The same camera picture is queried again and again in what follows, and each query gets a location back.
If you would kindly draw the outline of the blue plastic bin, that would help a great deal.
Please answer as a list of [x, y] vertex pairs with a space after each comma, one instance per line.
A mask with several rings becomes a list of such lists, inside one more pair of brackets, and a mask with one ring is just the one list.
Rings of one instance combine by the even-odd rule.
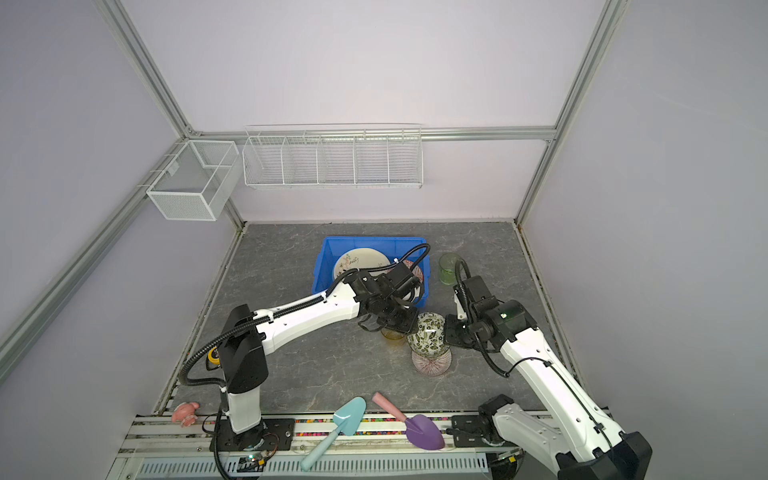
[[336, 261], [349, 250], [367, 247], [378, 250], [386, 255], [390, 264], [401, 259], [415, 263], [423, 254], [423, 249], [412, 252], [409, 256], [405, 256], [405, 254], [425, 242], [426, 240], [421, 237], [326, 237], [323, 240], [322, 248], [314, 267], [312, 292], [318, 293], [330, 287], [331, 283], [335, 280], [333, 279], [333, 268]]

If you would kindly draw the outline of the green leaf bowl bottom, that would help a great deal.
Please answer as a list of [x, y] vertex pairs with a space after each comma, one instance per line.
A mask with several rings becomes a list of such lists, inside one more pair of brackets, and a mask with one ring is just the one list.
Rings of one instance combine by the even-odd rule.
[[445, 343], [445, 318], [434, 312], [422, 312], [417, 317], [416, 330], [407, 337], [413, 353], [434, 359], [443, 355]]

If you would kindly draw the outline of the white mesh wall basket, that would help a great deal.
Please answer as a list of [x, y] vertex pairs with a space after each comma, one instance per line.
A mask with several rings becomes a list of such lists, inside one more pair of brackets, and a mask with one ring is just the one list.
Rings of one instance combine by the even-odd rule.
[[171, 157], [147, 194], [167, 220], [215, 221], [242, 174], [235, 142], [189, 140]]

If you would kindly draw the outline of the pink striped bowl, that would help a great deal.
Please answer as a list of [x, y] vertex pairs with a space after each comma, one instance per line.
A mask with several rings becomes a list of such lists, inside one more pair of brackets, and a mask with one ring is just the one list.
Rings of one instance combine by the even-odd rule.
[[417, 372], [425, 376], [436, 377], [443, 375], [450, 368], [452, 363], [452, 352], [446, 350], [437, 357], [427, 358], [413, 351], [411, 360]]

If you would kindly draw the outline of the cream floral plate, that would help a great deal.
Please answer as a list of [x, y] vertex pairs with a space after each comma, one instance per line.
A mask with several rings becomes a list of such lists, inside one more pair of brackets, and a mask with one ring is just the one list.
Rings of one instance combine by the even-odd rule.
[[372, 248], [356, 248], [342, 254], [333, 268], [333, 279], [351, 269], [370, 269], [389, 265], [386, 255]]

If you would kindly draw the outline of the pink object at base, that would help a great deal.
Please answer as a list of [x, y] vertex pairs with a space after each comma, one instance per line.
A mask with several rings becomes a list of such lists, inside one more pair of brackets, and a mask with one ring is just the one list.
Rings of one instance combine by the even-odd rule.
[[200, 404], [197, 402], [185, 402], [180, 404], [174, 410], [171, 421], [178, 423], [181, 427], [190, 427], [194, 425], [198, 419], [197, 409]]

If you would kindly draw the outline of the yellow glass cup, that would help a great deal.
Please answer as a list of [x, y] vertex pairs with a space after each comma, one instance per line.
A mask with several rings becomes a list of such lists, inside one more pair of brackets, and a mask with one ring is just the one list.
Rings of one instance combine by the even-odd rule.
[[406, 335], [394, 330], [382, 329], [381, 334], [390, 346], [402, 345], [406, 342]]

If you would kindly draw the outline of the green glass cup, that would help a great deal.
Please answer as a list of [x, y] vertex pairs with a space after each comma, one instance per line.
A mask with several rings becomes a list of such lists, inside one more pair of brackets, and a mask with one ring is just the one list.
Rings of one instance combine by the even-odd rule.
[[453, 252], [444, 253], [439, 258], [439, 280], [442, 284], [453, 286], [457, 284], [456, 267], [460, 266], [459, 271], [463, 272], [465, 264], [464, 259]]

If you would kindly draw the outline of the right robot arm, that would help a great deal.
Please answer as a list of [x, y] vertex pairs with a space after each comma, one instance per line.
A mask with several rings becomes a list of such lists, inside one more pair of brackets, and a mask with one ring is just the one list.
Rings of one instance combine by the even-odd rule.
[[519, 373], [556, 425], [548, 426], [499, 395], [479, 411], [498, 436], [560, 479], [642, 479], [652, 457], [639, 432], [625, 431], [589, 396], [558, 359], [526, 308], [502, 302], [459, 258], [454, 266], [456, 314], [445, 320], [445, 341], [476, 350], [496, 374]]

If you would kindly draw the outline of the red patterned bowl underneath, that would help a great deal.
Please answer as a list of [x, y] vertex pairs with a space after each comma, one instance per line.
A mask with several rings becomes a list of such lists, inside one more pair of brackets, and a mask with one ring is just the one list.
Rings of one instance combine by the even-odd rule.
[[405, 278], [403, 286], [408, 289], [418, 289], [424, 281], [424, 274], [421, 268], [413, 262], [405, 261], [403, 267]]

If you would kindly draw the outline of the yellow tape measure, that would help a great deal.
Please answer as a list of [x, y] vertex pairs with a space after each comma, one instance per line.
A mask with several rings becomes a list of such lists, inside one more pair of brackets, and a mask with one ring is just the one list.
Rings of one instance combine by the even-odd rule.
[[206, 369], [211, 371], [220, 367], [220, 357], [216, 347], [211, 348], [206, 356]]

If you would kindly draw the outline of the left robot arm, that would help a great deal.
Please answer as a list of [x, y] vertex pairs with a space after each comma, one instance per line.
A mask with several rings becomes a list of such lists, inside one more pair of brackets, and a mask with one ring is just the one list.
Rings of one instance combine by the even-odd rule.
[[352, 268], [326, 289], [278, 307], [230, 312], [222, 333], [190, 354], [178, 381], [188, 387], [213, 385], [219, 412], [231, 431], [242, 434], [262, 425], [260, 386], [268, 377], [266, 357], [285, 344], [325, 326], [356, 320], [367, 332], [414, 331], [425, 277], [415, 269], [431, 246], [421, 243], [386, 266]]

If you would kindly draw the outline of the light blue toy shovel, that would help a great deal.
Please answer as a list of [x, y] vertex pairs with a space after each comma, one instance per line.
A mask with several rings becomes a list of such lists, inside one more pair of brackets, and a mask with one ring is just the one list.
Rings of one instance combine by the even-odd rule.
[[335, 429], [300, 461], [301, 470], [308, 472], [340, 435], [353, 436], [362, 422], [366, 407], [366, 400], [362, 397], [354, 397], [342, 405], [333, 415]]

